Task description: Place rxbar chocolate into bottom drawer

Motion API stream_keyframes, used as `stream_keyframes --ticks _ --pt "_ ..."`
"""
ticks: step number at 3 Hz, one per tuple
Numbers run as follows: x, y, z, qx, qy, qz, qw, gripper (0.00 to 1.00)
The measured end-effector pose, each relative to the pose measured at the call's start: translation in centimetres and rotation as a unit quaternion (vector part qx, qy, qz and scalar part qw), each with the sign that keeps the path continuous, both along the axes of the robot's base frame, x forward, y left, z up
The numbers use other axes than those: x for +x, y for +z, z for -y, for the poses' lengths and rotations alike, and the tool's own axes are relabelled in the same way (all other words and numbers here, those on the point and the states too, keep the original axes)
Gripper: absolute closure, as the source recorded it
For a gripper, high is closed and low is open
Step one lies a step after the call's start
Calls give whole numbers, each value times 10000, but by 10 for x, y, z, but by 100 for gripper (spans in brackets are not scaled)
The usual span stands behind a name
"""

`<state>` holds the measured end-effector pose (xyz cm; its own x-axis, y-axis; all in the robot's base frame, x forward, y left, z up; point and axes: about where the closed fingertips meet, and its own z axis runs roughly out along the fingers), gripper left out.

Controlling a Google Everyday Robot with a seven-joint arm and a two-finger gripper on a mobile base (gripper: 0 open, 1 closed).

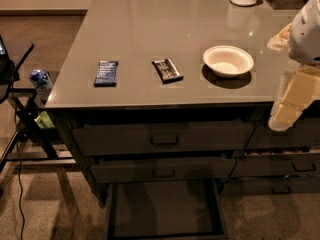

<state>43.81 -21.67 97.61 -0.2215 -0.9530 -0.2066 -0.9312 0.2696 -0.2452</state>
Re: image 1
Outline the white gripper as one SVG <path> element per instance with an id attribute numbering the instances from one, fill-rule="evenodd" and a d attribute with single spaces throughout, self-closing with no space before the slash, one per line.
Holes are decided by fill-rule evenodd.
<path id="1" fill-rule="evenodd" d="M 275 51 L 288 48 L 289 57 L 306 65 L 320 65 L 320 0 L 309 0 L 267 47 Z M 268 126 L 274 131 L 286 131 L 303 111 L 320 98 L 320 68 L 300 66 L 286 72 L 273 104 Z"/>

